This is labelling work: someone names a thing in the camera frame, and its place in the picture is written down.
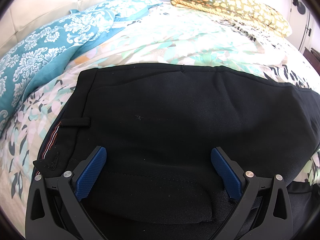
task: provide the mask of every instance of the yellow floral blanket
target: yellow floral blanket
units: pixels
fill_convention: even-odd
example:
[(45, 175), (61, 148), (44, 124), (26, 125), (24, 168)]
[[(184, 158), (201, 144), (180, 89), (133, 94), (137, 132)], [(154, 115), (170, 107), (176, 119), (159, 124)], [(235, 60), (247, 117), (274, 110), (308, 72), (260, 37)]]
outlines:
[(171, 4), (220, 15), (281, 37), (292, 33), (282, 14), (255, 0), (171, 0)]

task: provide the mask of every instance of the white door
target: white door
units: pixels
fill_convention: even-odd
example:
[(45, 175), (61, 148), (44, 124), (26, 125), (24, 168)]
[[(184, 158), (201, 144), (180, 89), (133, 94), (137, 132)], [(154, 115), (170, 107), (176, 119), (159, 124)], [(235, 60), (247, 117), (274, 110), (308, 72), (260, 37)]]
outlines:
[(295, 46), (301, 53), (304, 52), (305, 46), (310, 42), (310, 29), (313, 27), (314, 19), (310, 11), (306, 8), (305, 14), (298, 12), (298, 7), (293, 5), (291, 0), (291, 12), (289, 14), (289, 24), (292, 28), (292, 34), (286, 39)]

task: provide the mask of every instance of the textured blue pad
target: textured blue pad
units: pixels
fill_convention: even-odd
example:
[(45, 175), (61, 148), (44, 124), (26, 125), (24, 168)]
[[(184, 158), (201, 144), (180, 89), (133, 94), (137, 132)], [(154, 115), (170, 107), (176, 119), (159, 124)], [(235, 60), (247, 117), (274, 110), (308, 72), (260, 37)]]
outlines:
[(77, 180), (75, 195), (79, 201), (89, 195), (106, 160), (107, 151), (101, 147)]
[(211, 151), (211, 163), (222, 178), (224, 187), (230, 198), (239, 201), (242, 195), (241, 181), (216, 148)]

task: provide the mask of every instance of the blue pillow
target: blue pillow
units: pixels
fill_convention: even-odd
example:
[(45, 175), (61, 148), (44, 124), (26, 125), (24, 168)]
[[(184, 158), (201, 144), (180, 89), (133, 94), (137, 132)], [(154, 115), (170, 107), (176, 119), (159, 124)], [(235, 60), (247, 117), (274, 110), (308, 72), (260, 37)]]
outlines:
[(10, 49), (0, 60), (0, 136), (30, 93), (63, 73), (70, 59), (111, 38), (114, 21), (138, 20), (158, 0), (106, 0), (83, 12), (48, 23)]

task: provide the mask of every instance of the bed sheet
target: bed sheet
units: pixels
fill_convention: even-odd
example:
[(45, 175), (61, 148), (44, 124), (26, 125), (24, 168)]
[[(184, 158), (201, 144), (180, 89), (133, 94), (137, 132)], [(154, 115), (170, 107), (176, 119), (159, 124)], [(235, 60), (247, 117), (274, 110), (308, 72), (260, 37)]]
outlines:
[[(10, 118), (0, 138), (0, 205), (24, 235), (25, 211), (37, 155), (51, 124), (89, 68), (139, 62), (219, 66), (320, 93), (320, 77), (288, 41), (235, 21), (169, 3), (69, 62), (63, 74), (34, 91)], [(320, 182), (320, 149), (295, 179)]]

